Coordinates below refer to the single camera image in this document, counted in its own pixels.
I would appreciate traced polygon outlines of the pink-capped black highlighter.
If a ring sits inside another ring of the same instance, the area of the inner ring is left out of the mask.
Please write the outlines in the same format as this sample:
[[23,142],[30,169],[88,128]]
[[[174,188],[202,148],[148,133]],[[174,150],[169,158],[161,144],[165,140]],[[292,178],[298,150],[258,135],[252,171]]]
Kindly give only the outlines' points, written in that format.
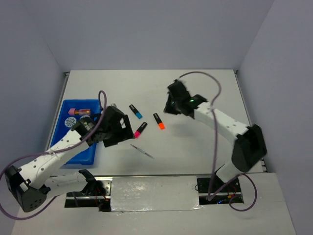
[[139,136],[140,136],[141,133],[144,131],[144,129],[147,127],[147,125],[148,125],[148,123],[143,122],[143,123],[138,127],[138,129],[137,129],[137,130],[135,131],[135,133],[134,133],[134,137],[135,137],[136,139],[139,138]]

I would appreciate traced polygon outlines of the blue-capped black highlighter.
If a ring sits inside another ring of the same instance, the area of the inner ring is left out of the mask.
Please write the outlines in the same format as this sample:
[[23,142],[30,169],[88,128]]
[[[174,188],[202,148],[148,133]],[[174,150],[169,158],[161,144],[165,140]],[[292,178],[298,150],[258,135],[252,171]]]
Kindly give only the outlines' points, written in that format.
[[131,111],[134,113],[134,115],[138,118],[141,119],[142,118],[142,114],[139,112],[139,110],[134,106],[134,105],[129,105],[129,108],[131,109]]

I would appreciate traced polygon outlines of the grey clear pen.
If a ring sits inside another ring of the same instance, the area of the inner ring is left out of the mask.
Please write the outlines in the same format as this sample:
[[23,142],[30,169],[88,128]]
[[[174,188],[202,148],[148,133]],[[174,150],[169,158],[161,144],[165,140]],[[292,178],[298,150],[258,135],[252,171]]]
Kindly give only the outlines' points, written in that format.
[[130,146],[133,147],[134,149],[136,149],[137,151],[139,151],[140,153],[142,153],[142,154],[148,156],[149,158],[154,159],[154,157],[153,157],[152,155],[150,155],[150,154],[147,153],[146,151],[142,150],[141,148],[139,148],[139,147],[137,147],[137,146],[135,146],[135,145],[133,145],[133,144],[130,144]]

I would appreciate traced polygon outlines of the blue white round jar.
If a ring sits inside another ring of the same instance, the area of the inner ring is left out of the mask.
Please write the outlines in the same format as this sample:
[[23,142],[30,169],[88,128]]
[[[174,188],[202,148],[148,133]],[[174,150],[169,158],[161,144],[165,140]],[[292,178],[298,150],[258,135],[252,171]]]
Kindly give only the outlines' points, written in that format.
[[68,117],[64,121],[64,125],[66,128],[72,128],[77,123],[77,119],[75,117]]

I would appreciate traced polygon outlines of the pink pen bundle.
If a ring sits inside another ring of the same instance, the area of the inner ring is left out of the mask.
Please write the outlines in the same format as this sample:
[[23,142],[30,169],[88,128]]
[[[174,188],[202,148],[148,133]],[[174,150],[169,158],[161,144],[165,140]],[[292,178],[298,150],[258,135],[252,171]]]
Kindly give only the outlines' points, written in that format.
[[70,108],[68,111],[68,114],[71,116],[90,116],[91,110]]

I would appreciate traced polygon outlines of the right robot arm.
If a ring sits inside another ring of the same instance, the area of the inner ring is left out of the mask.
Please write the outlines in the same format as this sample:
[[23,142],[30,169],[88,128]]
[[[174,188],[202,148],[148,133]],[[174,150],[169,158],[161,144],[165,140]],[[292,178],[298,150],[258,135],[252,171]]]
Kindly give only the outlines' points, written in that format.
[[[212,200],[218,192],[226,190],[232,180],[248,173],[267,154],[262,129],[257,124],[248,126],[236,121],[215,108],[214,102],[218,98],[217,95],[212,101],[208,101],[199,94],[191,96],[183,82],[177,79],[167,89],[165,113],[191,117],[215,131],[212,174],[207,196],[208,200]],[[232,154],[226,163],[217,168],[219,136],[232,144]]]

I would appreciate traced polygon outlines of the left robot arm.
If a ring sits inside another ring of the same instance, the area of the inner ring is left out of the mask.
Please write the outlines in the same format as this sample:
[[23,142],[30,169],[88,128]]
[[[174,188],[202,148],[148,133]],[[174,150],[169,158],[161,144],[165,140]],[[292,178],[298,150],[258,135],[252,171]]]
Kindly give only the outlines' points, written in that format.
[[46,152],[20,167],[10,165],[5,179],[24,212],[32,212],[49,197],[81,192],[91,195],[106,187],[86,169],[70,175],[55,175],[55,172],[70,159],[102,142],[105,147],[133,139],[133,131],[126,114],[118,108],[108,106],[98,121],[89,117],[80,119],[61,139]]

